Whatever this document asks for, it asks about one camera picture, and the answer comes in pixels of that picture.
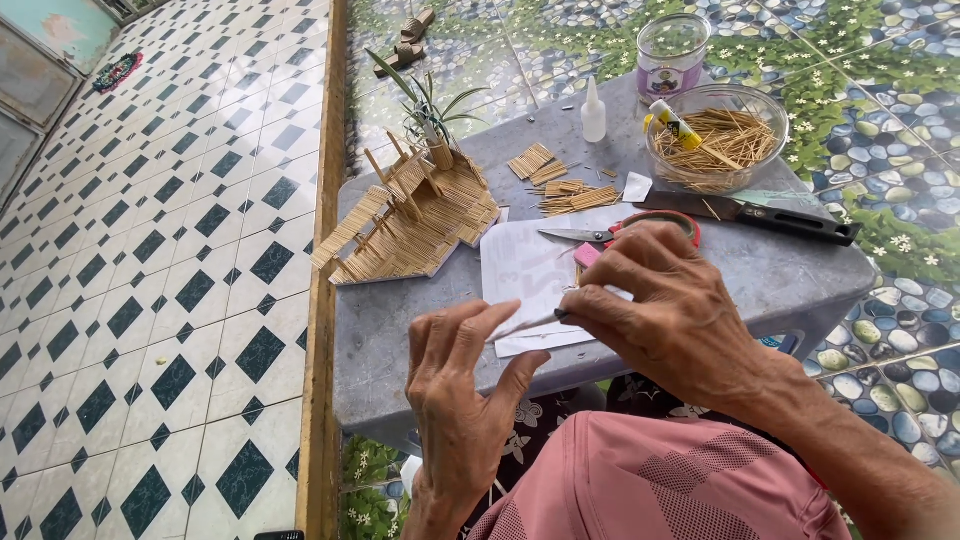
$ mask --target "pink eraser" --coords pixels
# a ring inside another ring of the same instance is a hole
[[[573,252],[573,260],[577,261],[577,264],[583,266],[584,268],[590,268],[590,265],[596,262],[597,258],[600,257],[600,252],[597,251],[589,242],[584,242],[577,251]]]

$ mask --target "jar label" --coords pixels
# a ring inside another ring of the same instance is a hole
[[[640,68],[636,71],[636,89],[651,97],[672,96],[696,86],[701,68],[699,63],[685,71],[659,67],[647,72]]]

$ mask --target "left hand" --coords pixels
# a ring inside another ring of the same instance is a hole
[[[517,404],[550,354],[531,351],[504,369],[493,393],[476,392],[473,370],[485,340],[520,307],[473,300],[418,317],[410,325],[406,394],[417,415],[423,466],[414,499],[429,523],[456,531],[493,486]]]

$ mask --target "black knife handle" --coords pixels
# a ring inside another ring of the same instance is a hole
[[[734,221],[776,233],[792,234],[808,240],[847,247],[853,244],[862,227],[859,223],[844,225],[832,219],[783,209],[744,203]]]

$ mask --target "pair of sandals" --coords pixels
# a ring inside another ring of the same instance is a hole
[[[423,51],[423,45],[417,43],[426,32],[426,27],[430,26],[437,14],[430,8],[423,10],[417,15],[417,18],[409,18],[403,22],[400,27],[400,43],[394,47],[394,54],[384,61],[393,69],[398,69],[426,56]],[[379,65],[373,69],[373,74],[379,78],[387,76]]]

